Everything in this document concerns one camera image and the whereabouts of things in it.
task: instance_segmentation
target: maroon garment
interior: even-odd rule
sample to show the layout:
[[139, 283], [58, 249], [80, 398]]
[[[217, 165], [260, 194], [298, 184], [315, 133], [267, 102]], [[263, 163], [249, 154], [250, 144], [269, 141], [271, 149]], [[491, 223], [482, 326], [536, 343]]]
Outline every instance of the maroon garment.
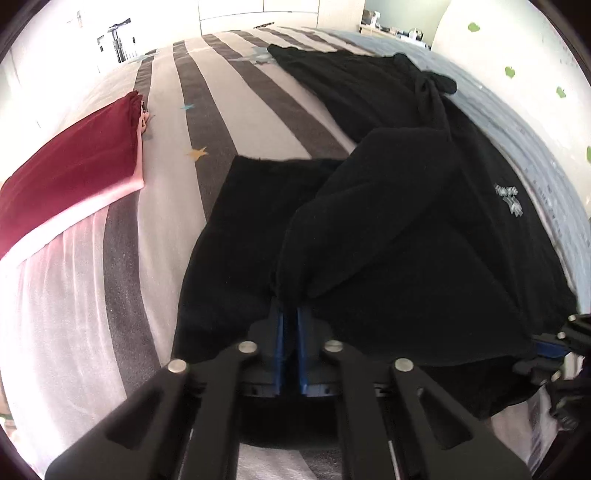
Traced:
[[26, 234], [134, 174], [142, 96], [129, 92], [58, 134], [0, 190], [0, 258]]

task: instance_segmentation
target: folded clothing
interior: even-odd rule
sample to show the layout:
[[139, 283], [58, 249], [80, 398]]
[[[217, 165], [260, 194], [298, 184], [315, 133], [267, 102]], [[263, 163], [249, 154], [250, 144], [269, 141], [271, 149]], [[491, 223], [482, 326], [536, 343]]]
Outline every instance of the folded clothing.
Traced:
[[144, 186], [142, 96], [129, 92], [46, 143], [0, 189], [0, 261], [17, 265]]
[[[442, 98], [452, 80], [363, 57], [379, 81], [359, 73], [353, 89], [344, 80], [366, 71], [362, 59], [335, 53], [332, 76], [310, 54], [305, 83], [363, 139], [341, 163], [234, 159], [183, 281], [174, 356], [215, 356], [276, 296], [287, 321], [308, 304], [367, 355], [426, 367], [478, 417], [527, 398], [535, 389], [512, 364], [576, 299], [518, 176]], [[379, 114], [360, 92], [382, 99]]]

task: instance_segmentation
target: pink fabric edge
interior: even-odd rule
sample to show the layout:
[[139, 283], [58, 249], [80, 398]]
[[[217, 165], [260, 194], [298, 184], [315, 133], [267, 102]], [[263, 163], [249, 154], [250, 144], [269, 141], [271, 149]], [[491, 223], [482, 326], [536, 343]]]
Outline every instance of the pink fabric edge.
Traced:
[[134, 173], [131, 177], [123, 179], [114, 185], [111, 185], [111, 187], [72, 205], [58, 215], [55, 215], [55, 217], [47, 220], [42, 225], [36, 227], [34, 230], [31, 230], [13, 245], [6, 255], [4, 255], [0, 260], [0, 267], [16, 267], [17, 265], [20, 265], [20, 263], [37, 253], [60, 233], [65, 232], [71, 226], [126, 195], [142, 189], [145, 183], [142, 165], [143, 147], [141, 129], [142, 116], [140, 115], [137, 128], [137, 160]]

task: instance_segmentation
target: striped bedsheet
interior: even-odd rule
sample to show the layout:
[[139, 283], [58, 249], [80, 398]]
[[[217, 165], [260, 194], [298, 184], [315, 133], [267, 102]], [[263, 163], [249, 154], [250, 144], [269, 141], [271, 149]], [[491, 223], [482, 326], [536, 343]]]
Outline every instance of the striped bedsheet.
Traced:
[[[132, 89], [144, 95], [151, 113], [143, 136], [145, 188], [74, 225], [16, 271], [0, 273], [0, 371], [28, 445], [26, 460], [40, 472], [170, 359], [183, 275], [234, 155], [345, 158], [355, 147], [322, 103], [272, 60], [268, 44], [374, 54], [366, 41], [275, 26], [187, 39], [120, 65], [64, 119], [62, 129]], [[412, 60], [420, 55], [421, 68], [454, 72], [459, 93], [452, 99], [512, 152], [516, 165], [524, 161], [520, 155], [551, 158], [540, 155], [547, 149], [509, 107], [442, 57], [433, 54], [429, 64], [430, 52], [395, 39], [383, 39], [379, 48]], [[499, 131], [495, 112], [516, 129]], [[560, 194], [570, 194], [555, 183]], [[552, 214], [540, 205], [541, 215]], [[552, 206], [561, 208], [559, 201]], [[584, 250], [586, 241], [582, 255], [591, 265], [589, 225], [584, 212], [586, 229], [577, 212], [572, 217], [557, 221], [574, 240], [555, 236], [556, 222], [548, 231], [582, 291], [588, 269], [573, 268], [568, 252]], [[588, 304], [588, 296], [579, 293], [579, 302]], [[512, 417], [501, 413], [491, 422], [532, 468], [556, 433], [540, 408], [544, 401], [540, 393], [521, 410], [512, 407]], [[245, 446], [239, 477], [271, 478], [280, 471], [281, 478], [337, 478], [335, 458]]]

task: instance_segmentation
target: yellow star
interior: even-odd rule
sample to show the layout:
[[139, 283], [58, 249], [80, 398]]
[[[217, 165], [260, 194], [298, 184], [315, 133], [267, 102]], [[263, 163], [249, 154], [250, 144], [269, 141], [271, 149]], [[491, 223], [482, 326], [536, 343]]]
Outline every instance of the yellow star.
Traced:
[[200, 148], [199, 150], [192, 149], [192, 150], [191, 150], [191, 151], [188, 153], [188, 155], [190, 155], [191, 157], [193, 157], [193, 160], [194, 160], [194, 161], [197, 161], [197, 160], [199, 160], [199, 159], [200, 159], [202, 156], [204, 156], [204, 155], [209, 155], [209, 153], [207, 153], [207, 152], [205, 151], [205, 149], [206, 149], [206, 148], [207, 148], [207, 147], [203, 147], [203, 148]]

